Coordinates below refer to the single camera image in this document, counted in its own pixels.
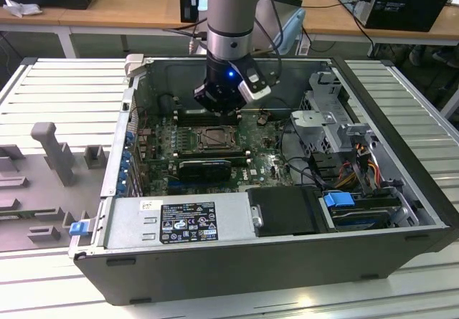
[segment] motherboard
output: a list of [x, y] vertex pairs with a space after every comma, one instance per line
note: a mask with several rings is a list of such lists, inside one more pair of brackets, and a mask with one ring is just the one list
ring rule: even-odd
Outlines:
[[293, 185], [279, 154], [281, 120], [243, 113], [234, 125], [196, 125], [176, 117], [148, 118], [139, 130], [147, 196], [242, 192]]

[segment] robotic arm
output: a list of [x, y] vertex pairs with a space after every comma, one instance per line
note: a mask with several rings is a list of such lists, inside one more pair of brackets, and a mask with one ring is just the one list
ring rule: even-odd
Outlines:
[[277, 75], [263, 74], [250, 54], [259, 1], [208, 0], [207, 76], [194, 98], [210, 112], [231, 114], [269, 95], [278, 83]]

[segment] black plastic cover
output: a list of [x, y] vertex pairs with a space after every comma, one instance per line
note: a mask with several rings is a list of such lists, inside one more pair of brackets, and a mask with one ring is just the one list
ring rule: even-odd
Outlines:
[[312, 152], [308, 165], [324, 181], [334, 181], [339, 177], [343, 161], [337, 153]]
[[321, 192], [308, 186], [274, 186], [247, 190], [250, 206], [261, 210], [263, 226], [257, 237], [326, 233], [318, 201]]
[[231, 178], [231, 162], [183, 161], [179, 164], [179, 178], [182, 182], [215, 183]]

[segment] power supply label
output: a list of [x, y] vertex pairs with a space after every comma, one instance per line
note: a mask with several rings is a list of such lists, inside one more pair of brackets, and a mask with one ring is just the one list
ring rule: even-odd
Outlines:
[[218, 240], [217, 213], [214, 202], [161, 206], [160, 242], [179, 244], [212, 240]]

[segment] blue release tab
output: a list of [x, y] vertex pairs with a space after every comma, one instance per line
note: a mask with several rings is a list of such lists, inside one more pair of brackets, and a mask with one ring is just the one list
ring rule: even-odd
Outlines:
[[122, 181], [125, 181], [128, 178], [128, 174], [126, 172], [120, 172], [118, 174], [118, 179], [121, 179]]
[[128, 170], [129, 169], [129, 162], [127, 160], [121, 159], [121, 169]]
[[69, 234], [74, 235], [89, 235], [89, 222], [74, 222], [70, 225]]
[[134, 141], [134, 133], [132, 131], [126, 131], [126, 140], [131, 143]]
[[356, 203], [349, 192], [330, 192], [323, 197], [327, 207], [355, 206]]
[[126, 159], [126, 160], [130, 160], [130, 159], [131, 159], [131, 156], [132, 156], [132, 153], [131, 153], [131, 152], [129, 152], [129, 151], [123, 151], [123, 155], [121, 156], [121, 158]]
[[124, 194], [126, 192], [126, 185], [123, 183], [116, 184], [116, 190], [119, 191], [120, 194]]

